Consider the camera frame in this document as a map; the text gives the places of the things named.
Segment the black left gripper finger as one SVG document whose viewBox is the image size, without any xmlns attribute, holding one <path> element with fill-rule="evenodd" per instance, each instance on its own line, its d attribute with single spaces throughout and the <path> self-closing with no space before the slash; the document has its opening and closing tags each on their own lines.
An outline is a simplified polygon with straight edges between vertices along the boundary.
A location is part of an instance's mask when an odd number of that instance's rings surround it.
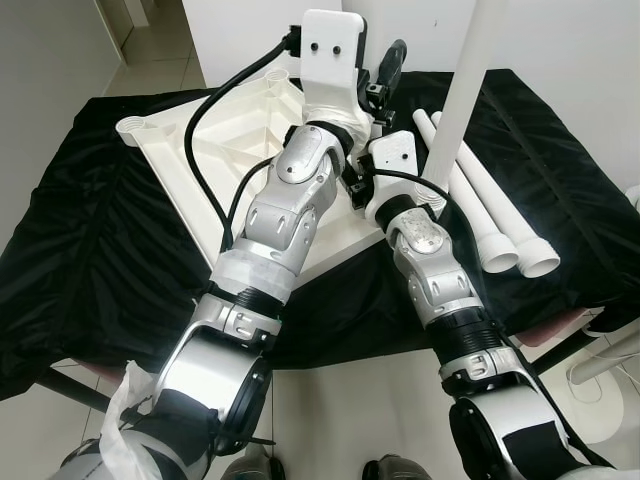
<svg viewBox="0 0 640 480">
<path fill-rule="evenodd" d="M 407 44 L 397 38 L 381 59 L 381 101 L 392 99 L 398 83 L 401 82 L 404 59 L 407 58 Z"/>
</svg>

